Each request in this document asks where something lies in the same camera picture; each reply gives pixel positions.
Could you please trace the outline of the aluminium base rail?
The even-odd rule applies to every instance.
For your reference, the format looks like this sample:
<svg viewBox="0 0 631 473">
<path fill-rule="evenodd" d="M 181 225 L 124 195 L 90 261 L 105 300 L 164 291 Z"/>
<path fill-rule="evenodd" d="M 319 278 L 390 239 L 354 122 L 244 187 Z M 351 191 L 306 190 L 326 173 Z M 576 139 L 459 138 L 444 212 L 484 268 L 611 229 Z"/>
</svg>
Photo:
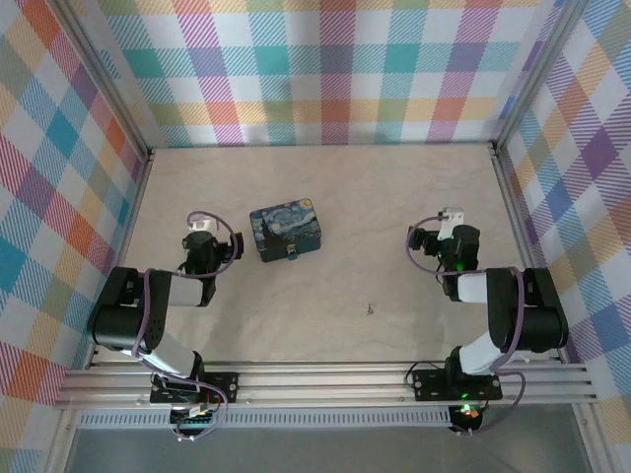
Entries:
<svg viewBox="0 0 631 473">
<path fill-rule="evenodd" d="M 398 363 L 209 363 L 209 372 L 234 372 L 233 406 L 243 408 L 393 407 L 483 404 L 485 389 L 446 397 L 414 377 L 415 366 Z M 582 365 L 557 360 L 516 362 L 496 381 L 497 404 L 592 404 L 596 390 Z M 70 371 L 62 383 L 58 409 L 139 409 L 150 405 L 150 373 L 134 362 L 102 362 Z"/>
</svg>

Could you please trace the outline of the aluminium table side rail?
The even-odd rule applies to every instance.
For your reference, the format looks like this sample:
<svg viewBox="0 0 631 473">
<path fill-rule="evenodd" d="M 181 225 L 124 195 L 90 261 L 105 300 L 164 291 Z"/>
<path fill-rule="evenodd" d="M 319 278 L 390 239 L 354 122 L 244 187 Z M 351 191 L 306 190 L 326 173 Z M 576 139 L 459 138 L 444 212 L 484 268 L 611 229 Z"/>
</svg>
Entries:
<svg viewBox="0 0 631 473">
<path fill-rule="evenodd" d="M 501 153 L 493 149 L 492 143 L 488 145 L 488 151 L 524 267 L 522 271 L 526 291 L 524 323 L 518 348 L 523 352 L 537 354 L 554 353 L 558 358 L 560 350 L 565 347 L 569 337 L 565 312 L 549 270 L 534 260 L 533 249 L 526 234 L 526 224 L 522 219 L 523 215 L 518 206 L 516 193 L 511 188 Z"/>
</svg>

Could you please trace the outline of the starry night print tin box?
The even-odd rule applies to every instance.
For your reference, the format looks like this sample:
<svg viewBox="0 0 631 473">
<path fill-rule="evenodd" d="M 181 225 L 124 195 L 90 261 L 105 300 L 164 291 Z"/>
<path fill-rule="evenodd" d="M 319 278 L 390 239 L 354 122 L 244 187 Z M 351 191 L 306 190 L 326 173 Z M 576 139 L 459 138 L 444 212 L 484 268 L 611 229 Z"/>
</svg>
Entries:
<svg viewBox="0 0 631 473">
<path fill-rule="evenodd" d="M 321 227 L 309 198 L 254 210 L 249 220 L 256 249 L 265 263 L 288 259 L 289 244 L 297 247 L 298 256 L 321 248 Z"/>
</svg>

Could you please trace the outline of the aluminium frame post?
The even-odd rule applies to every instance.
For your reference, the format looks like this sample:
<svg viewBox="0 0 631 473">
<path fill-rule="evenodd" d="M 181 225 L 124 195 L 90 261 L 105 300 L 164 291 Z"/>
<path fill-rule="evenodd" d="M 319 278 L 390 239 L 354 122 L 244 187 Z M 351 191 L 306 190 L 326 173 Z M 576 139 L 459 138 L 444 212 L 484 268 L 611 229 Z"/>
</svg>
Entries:
<svg viewBox="0 0 631 473">
<path fill-rule="evenodd" d="M 122 130 L 131 140 L 134 150 L 144 161 L 147 161 L 151 157 L 151 148 L 147 145 L 139 126 L 132 117 L 131 111 L 106 70 L 98 50 L 85 33 L 68 0 L 45 0 L 45 3 L 59 21 L 61 28 L 68 34 L 70 41 L 84 63 L 84 67 L 93 78 L 97 88 L 104 95 L 106 103 L 118 119 Z"/>
<path fill-rule="evenodd" d="M 517 132 L 588 3 L 589 0 L 564 0 L 555 21 L 544 23 L 542 28 L 549 31 L 549 34 L 544 38 L 536 54 L 530 54 L 526 59 L 529 68 L 526 71 L 524 84 L 516 94 L 513 105 L 500 120 L 499 131 L 491 139 L 495 151 L 505 149 Z"/>
</svg>

